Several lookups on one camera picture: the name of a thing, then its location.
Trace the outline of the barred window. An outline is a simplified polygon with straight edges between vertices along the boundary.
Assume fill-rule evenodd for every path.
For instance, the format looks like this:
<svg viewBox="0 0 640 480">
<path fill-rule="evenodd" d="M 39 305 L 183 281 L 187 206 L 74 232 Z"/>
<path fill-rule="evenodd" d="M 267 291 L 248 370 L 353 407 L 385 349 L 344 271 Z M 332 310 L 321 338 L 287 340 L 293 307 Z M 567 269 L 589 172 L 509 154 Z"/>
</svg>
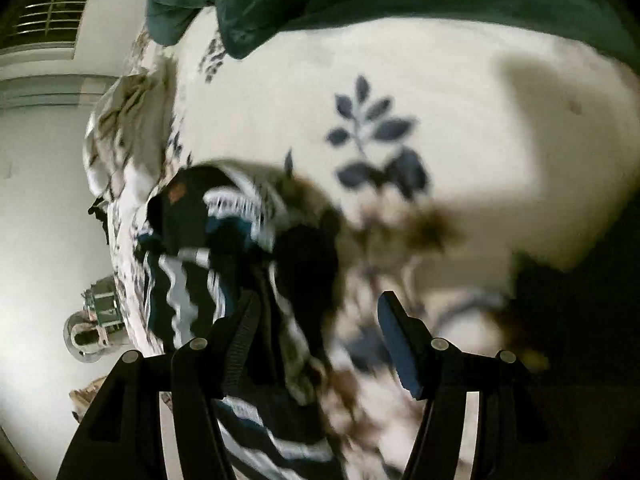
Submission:
<svg viewBox="0 0 640 480">
<path fill-rule="evenodd" d="M 75 47 L 88 0 L 26 0 L 1 33 L 1 52 Z"/>
</svg>

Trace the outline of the black grey striped sweater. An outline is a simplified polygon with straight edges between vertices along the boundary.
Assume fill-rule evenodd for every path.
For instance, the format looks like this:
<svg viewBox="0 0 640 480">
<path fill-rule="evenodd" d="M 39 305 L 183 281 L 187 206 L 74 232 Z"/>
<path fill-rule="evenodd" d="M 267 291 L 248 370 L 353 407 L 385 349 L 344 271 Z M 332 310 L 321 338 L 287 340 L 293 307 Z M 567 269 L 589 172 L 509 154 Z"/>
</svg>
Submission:
<svg viewBox="0 0 640 480">
<path fill-rule="evenodd" d="M 248 478 L 343 474 L 319 405 L 340 229 L 311 186 L 228 164 L 183 169 L 146 205 L 146 325 L 167 353 L 207 340 L 198 377 Z"/>
</svg>

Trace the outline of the floral bed sheet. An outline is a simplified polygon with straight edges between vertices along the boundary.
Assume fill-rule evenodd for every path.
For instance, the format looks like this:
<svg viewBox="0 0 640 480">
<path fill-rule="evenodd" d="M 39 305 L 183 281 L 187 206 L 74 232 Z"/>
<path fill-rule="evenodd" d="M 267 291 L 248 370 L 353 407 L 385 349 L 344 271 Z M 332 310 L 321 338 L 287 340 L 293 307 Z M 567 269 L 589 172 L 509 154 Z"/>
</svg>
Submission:
<svg viewBox="0 0 640 480">
<path fill-rule="evenodd" d="M 235 60 L 204 9 L 173 47 L 140 32 L 130 72 L 161 60 L 177 84 L 168 174 L 222 162 L 304 221 L 342 217 L 322 405 L 351 479 L 405 467 L 421 411 L 382 363 L 376 295 L 491 354 L 516 258 L 572 266 L 639 173 L 639 75 L 575 40 L 386 18 L 282 32 Z"/>
</svg>

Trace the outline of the beige folded middle garment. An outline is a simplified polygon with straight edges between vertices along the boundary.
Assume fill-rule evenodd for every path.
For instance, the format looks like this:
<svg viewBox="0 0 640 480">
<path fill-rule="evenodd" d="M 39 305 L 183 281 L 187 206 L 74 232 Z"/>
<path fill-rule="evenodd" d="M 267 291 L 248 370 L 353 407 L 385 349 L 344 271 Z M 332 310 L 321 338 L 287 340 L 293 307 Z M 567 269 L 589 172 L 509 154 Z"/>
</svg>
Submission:
<svg viewBox="0 0 640 480">
<path fill-rule="evenodd" d="M 123 76 L 90 114 L 82 162 L 91 193 L 110 203 L 146 202 L 163 171 L 174 102 L 164 68 Z"/>
</svg>

